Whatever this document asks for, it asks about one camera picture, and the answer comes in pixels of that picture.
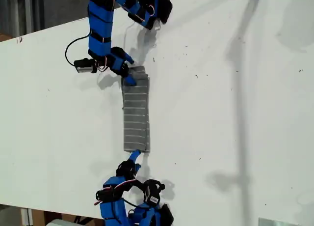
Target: gray cloth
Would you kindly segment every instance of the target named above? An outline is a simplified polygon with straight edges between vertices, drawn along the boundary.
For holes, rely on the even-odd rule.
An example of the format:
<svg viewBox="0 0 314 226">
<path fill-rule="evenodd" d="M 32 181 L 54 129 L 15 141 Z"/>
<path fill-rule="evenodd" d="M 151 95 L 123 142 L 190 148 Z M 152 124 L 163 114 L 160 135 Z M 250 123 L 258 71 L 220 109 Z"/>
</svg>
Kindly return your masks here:
<svg viewBox="0 0 314 226">
<path fill-rule="evenodd" d="M 128 86 L 122 79 L 124 150 L 150 151 L 148 114 L 149 78 L 143 66 L 133 67 L 130 74 L 136 86 Z"/>
</svg>

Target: black wire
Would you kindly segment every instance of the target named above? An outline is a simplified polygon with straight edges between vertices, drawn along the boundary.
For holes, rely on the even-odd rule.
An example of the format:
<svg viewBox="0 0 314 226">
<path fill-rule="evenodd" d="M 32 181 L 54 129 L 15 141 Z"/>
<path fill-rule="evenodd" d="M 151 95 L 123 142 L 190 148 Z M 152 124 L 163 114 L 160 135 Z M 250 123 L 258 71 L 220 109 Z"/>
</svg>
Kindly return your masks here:
<svg viewBox="0 0 314 226">
<path fill-rule="evenodd" d="M 134 205 L 133 203 L 131 203 L 131 202 L 125 200 L 124 198 L 122 198 L 122 200 L 123 200 L 124 202 L 126 202 L 127 204 L 129 204 L 129 205 L 135 207 L 135 208 L 139 208 L 139 209 L 143 209 L 143 210 L 148 210 L 148 209 L 151 208 L 151 207 L 142 207 L 142 206 Z"/>
<path fill-rule="evenodd" d="M 72 41 L 72 42 L 67 46 L 67 48 L 66 48 L 66 50 L 65 50 L 65 58 L 66 58 L 67 62 L 68 62 L 71 66 L 74 66 L 74 67 L 75 67 L 75 65 L 73 65 L 72 63 L 69 62 L 68 57 L 67 57 L 67 52 L 68 52 L 69 47 L 70 47 L 73 43 L 75 43 L 76 41 L 79 41 L 79 40 L 81 40 L 81 39 L 87 38 L 87 37 L 90 35 L 91 32 L 92 32 L 92 30 L 89 31 L 88 35 L 86 35 L 86 36 L 84 36 L 84 37 L 82 37 L 82 38 L 77 38 L 76 40 Z"/>
</svg>

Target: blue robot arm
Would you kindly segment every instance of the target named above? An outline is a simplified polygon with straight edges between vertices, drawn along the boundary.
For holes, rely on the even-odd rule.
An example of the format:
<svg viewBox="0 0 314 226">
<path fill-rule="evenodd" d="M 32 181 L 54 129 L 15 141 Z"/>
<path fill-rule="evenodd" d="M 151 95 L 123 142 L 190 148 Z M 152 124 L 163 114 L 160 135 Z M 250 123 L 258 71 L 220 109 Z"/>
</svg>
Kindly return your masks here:
<svg viewBox="0 0 314 226">
<path fill-rule="evenodd" d="M 160 207 L 159 193 L 164 185 L 159 181 L 150 179 L 144 183 L 135 179 L 141 165 L 135 164 L 139 151 L 133 152 L 127 161 L 122 162 L 116 176 L 109 178 L 103 189 L 96 193 L 97 203 L 100 203 L 101 215 L 106 226 L 170 226 L 173 222 L 172 214 L 166 204 Z M 124 191 L 129 191 L 132 186 L 138 187 L 144 193 L 144 202 L 135 206 L 133 213 L 126 214 L 125 202 L 122 198 Z"/>
<path fill-rule="evenodd" d="M 93 59 L 76 60 L 74 64 L 69 62 L 66 56 L 67 50 L 77 40 L 68 45 L 65 57 L 78 72 L 96 73 L 97 70 L 103 72 L 110 68 L 114 73 L 125 78 L 127 83 L 135 85 L 135 80 L 129 74 L 129 67 L 125 63 L 128 61 L 133 64 L 133 59 L 122 48 L 111 48 L 115 2 L 129 13 L 131 19 L 147 29 L 152 29 L 157 18 L 165 24 L 172 10 L 170 0 L 90 0 L 88 5 L 90 33 L 86 37 L 89 41 L 88 54 Z"/>
</svg>

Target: white table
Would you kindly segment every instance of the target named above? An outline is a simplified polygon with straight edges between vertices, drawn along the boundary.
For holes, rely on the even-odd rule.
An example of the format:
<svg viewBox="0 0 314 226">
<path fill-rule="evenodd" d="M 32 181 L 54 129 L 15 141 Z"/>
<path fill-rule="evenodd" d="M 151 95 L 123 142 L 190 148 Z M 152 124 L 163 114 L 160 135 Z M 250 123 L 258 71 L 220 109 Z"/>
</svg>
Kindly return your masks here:
<svg viewBox="0 0 314 226">
<path fill-rule="evenodd" d="M 115 12 L 113 46 L 151 78 L 138 178 L 165 183 L 175 226 L 313 225 L 313 0 L 172 2 L 157 33 Z M 0 44 L 0 203 L 100 217 L 94 194 L 128 154 L 120 77 L 64 59 L 88 31 L 82 19 Z M 85 56 L 87 40 L 69 49 Z"/>
</svg>

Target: striped fabric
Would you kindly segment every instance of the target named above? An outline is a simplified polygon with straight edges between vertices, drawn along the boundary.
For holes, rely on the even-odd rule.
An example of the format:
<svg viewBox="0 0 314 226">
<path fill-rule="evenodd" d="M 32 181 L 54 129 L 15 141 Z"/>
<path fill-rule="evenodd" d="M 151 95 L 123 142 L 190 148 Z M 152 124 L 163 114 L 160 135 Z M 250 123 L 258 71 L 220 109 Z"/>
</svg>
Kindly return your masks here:
<svg viewBox="0 0 314 226">
<path fill-rule="evenodd" d="M 136 86 L 127 86 L 122 79 L 124 150 L 149 152 L 149 78 L 143 66 L 131 68 L 130 74 L 135 79 Z"/>
</svg>

